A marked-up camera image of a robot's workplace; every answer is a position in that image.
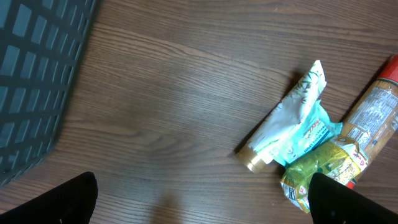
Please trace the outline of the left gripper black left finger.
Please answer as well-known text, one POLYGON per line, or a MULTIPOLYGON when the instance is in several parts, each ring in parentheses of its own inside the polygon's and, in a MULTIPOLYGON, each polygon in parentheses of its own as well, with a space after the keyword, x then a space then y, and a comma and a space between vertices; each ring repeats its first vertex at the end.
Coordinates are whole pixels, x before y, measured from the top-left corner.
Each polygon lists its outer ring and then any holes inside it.
POLYGON ((1 214, 7 223, 89 223, 98 198, 94 173, 84 172, 71 180, 1 214))

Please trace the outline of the orange spaghetti packet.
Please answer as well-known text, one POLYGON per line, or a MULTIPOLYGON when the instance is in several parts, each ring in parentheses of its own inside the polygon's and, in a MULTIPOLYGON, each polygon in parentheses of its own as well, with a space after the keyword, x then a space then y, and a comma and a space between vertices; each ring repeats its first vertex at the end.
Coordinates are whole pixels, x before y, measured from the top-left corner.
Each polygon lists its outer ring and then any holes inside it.
POLYGON ((370 166, 397 131, 397 55, 392 56, 376 80, 343 121, 341 135, 356 141, 354 158, 370 166))

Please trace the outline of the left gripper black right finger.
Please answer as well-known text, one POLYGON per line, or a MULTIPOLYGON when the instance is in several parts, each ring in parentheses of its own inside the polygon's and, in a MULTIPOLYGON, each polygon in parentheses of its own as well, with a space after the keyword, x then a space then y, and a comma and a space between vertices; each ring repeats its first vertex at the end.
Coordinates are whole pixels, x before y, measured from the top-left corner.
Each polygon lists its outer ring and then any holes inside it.
POLYGON ((397 224, 397 214, 324 174, 312 176, 308 201, 314 224, 397 224))

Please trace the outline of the teal snack packet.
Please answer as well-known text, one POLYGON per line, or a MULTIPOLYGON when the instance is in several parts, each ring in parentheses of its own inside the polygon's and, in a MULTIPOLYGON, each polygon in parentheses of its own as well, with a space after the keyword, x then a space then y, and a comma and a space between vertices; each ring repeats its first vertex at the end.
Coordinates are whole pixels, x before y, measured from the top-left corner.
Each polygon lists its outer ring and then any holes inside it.
POLYGON ((301 127, 279 144, 274 160, 282 166, 293 163, 325 141, 341 133, 343 123, 333 123, 317 100, 301 127))

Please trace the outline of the grey plastic mesh basket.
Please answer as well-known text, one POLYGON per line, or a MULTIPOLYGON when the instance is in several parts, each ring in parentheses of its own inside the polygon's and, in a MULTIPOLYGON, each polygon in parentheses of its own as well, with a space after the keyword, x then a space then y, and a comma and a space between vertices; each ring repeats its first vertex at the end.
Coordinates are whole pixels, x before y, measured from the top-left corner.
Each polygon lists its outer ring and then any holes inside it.
POLYGON ((58 143, 101 0, 1 0, 1 185, 58 143))

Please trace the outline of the white tube gold cap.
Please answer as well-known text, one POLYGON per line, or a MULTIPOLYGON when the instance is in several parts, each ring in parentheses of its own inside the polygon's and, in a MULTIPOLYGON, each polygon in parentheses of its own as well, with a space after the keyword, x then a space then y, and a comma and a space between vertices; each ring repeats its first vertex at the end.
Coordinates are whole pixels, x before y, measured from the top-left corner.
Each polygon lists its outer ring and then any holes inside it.
POLYGON ((297 82, 266 116, 254 134, 238 151, 237 158, 253 173, 272 162, 292 134, 303 125, 326 87, 320 60, 297 82))

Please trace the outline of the green tea packet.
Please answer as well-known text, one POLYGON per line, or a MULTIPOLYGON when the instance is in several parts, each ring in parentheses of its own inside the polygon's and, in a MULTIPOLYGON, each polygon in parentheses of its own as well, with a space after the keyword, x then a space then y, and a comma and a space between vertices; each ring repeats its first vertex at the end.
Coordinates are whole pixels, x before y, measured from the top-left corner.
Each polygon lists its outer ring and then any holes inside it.
POLYGON ((288 166, 280 184, 284 195, 305 213, 310 212, 308 192, 315 173, 347 185, 368 166, 368 157, 358 142, 337 135, 288 166))

